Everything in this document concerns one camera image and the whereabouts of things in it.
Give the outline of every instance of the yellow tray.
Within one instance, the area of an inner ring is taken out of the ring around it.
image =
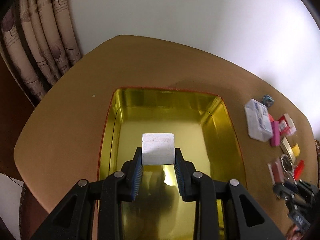
[[[113,94],[101,144],[99,179],[120,170],[142,145],[143,133],[173,133],[175,147],[197,171],[246,186],[243,160],[221,97],[188,91],[118,89]],[[218,202],[220,235],[223,215]],[[144,166],[133,203],[122,203],[125,240],[193,237],[195,203],[182,201],[173,165]]]

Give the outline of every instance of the patterned curtain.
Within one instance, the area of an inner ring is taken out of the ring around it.
[[[1,34],[1,55],[34,105],[81,59],[68,0],[16,0]]]
[[[318,187],[320,186],[320,141],[315,140],[318,159]]]

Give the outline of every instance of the white foam cube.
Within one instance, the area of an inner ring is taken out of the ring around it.
[[[142,135],[142,164],[174,164],[174,134],[144,133]]]

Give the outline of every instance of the wooden table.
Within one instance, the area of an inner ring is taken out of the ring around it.
[[[270,113],[288,113],[298,129],[306,169],[302,179],[316,185],[317,160],[307,118],[284,95],[248,71],[212,54],[173,42],[117,36],[79,61],[49,91],[25,125],[14,149],[16,166],[41,205],[50,212],[82,178],[95,181],[104,123],[119,87],[169,87],[220,95],[229,110],[243,154],[248,190],[283,233],[290,220],[276,200],[267,163],[282,154],[249,138],[244,105],[271,95]]]

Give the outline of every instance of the metal screw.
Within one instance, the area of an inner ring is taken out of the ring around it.
[[[195,177],[195,178],[201,178],[202,177],[202,173],[201,172],[199,172],[199,171],[195,171],[194,173],[193,173],[193,176]]]
[[[81,179],[81,180],[79,180],[78,181],[78,185],[80,186],[80,187],[84,187],[85,185],[87,185],[87,180],[86,179]]]
[[[114,176],[116,178],[121,178],[121,177],[123,177],[123,175],[124,175],[124,173],[122,171],[116,171],[115,174],[114,174]]]
[[[237,180],[237,179],[231,179],[230,180],[230,184],[232,185],[232,186],[238,186],[239,185],[239,181]]]

